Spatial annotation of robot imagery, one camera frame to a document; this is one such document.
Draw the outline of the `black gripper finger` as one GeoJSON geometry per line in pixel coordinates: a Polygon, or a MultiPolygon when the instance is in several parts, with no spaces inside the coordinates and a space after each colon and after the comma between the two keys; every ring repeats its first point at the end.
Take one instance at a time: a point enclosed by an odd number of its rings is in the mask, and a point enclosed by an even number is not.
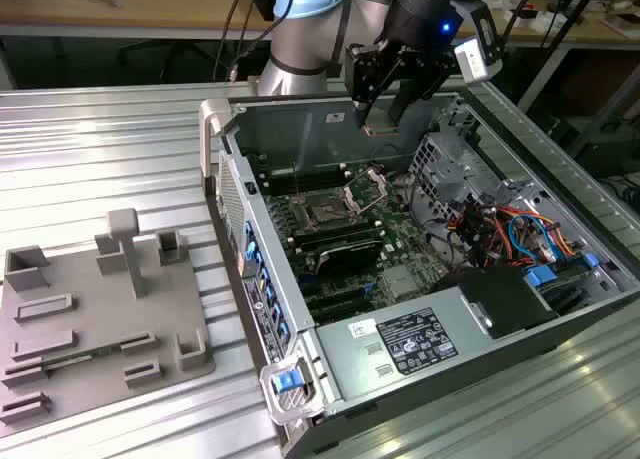
{"type": "Polygon", "coordinates": [[[400,64],[398,51],[368,51],[356,55],[352,76],[352,100],[359,126],[363,126],[377,98],[395,80],[400,64]]]}
{"type": "Polygon", "coordinates": [[[399,122],[406,109],[418,100],[427,100],[436,93],[453,72],[453,56],[445,53],[433,61],[423,61],[413,76],[403,79],[400,89],[388,109],[392,122],[399,122]]]}

